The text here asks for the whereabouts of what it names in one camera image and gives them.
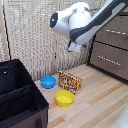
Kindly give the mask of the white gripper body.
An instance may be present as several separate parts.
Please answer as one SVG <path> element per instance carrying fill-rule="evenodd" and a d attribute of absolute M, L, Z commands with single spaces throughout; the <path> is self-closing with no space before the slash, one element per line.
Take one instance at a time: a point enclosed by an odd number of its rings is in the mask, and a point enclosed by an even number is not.
<path fill-rule="evenodd" d="M 86 48 L 86 45 L 82 46 L 81 44 L 77 44 L 75 42 L 69 41 L 68 51 L 69 52 L 74 51 L 75 53 L 79 53 L 80 52 L 80 49 L 82 47 Z"/>

